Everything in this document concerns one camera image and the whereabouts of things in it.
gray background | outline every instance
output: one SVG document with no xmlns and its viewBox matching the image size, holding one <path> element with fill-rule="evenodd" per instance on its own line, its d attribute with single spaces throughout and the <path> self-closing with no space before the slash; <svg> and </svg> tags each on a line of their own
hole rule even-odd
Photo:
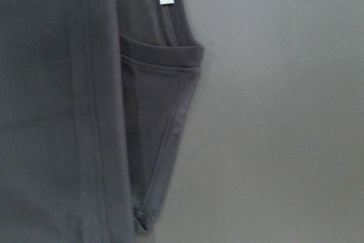
<svg viewBox="0 0 364 243">
<path fill-rule="evenodd" d="M 138 243 L 364 242 L 364 0 L 185 0 L 206 47 Z"/>
</svg>

